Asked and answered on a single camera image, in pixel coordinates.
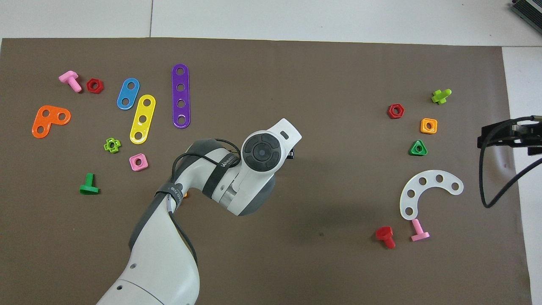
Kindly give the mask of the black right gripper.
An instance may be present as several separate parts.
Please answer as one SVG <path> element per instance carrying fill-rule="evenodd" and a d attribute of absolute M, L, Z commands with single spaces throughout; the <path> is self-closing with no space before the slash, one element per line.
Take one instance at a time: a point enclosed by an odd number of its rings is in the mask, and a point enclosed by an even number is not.
<path fill-rule="evenodd" d="M 541 155 L 542 118 L 541 116 L 521 116 L 517 118 L 516 124 L 511 123 L 510 120 L 504 120 L 481 127 L 478 148 L 481 148 L 484 142 L 487 143 L 487 147 L 511 146 L 515 143 L 528 147 L 528 156 Z"/>

